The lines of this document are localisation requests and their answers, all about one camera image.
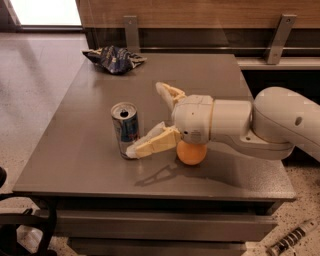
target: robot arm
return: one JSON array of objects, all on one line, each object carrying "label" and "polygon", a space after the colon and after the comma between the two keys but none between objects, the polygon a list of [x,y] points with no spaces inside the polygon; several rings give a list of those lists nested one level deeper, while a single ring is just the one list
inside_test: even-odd
[{"label": "robot arm", "polygon": [[[141,157],[172,148],[182,139],[191,144],[222,142],[243,154],[270,160],[283,159],[298,146],[320,161],[320,118],[316,118],[320,107],[300,94],[272,87],[263,90],[252,104],[214,100],[208,95],[186,97],[183,91],[169,85],[156,86],[172,109],[174,127],[170,129],[175,131],[175,140],[164,139],[172,137],[172,130],[163,129],[152,141],[152,136],[147,135],[147,140],[142,138],[142,143],[139,140],[129,147],[138,152],[138,147],[144,145],[144,152],[149,153],[142,153]],[[154,145],[152,150],[145,150],[145,144],[150,142]],[[156,150],[159,143],[161,150]]]}]

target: crumpled wrapper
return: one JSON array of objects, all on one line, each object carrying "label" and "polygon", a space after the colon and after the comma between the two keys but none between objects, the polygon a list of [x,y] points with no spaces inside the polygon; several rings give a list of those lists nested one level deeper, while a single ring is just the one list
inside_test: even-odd
[{"label": "crumpled wrapper", "polygon": [[122,75],[138,67],[147,59],[129,52],[125,48],[107,46],[97,50],[82,51],[92,63],[102,67],[110,74]]}]

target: floor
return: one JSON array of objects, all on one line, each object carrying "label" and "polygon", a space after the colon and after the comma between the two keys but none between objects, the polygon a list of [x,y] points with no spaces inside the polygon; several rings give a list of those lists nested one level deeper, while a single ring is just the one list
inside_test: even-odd
[{"label": "floor", "polygon": [[[0,166],[8,172],[1,193],[10,192],[43,131],[56,111],[87,49],[85,36],[75,34],[0,33]],[[292,158],[287,173],[297,200],[285,203],[273,215],[278,226],[259,243],[247,243],[244,256],[264,256],[266,248],[303,221],[320,222],[320,164],[311,158]],[[33,206],[29,200],[1,202],[1,211]],[[58,255],[77,255],[66,238],[54,238]],[[296,255],[320,253],[320,227],[294,246]],[[294,255],[288,250],[282,255]]]}]

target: soda can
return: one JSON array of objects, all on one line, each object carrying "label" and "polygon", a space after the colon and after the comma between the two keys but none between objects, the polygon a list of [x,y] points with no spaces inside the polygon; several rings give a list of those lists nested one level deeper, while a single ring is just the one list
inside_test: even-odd
[{"label": "soda can", "polygon": [[127,148],[139,139],[137,108],[130,102],[120,102],[111,108],[120,154],[125,159]]}]

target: can lid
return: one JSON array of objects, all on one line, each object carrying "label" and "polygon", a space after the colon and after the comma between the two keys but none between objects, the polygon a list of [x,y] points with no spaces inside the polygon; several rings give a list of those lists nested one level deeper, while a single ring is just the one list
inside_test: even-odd
[{"label": "can lid", "polygon": [[136,107],[130,102],[120,102],[111,108],[113,118],[125,120],[137,113]]}]

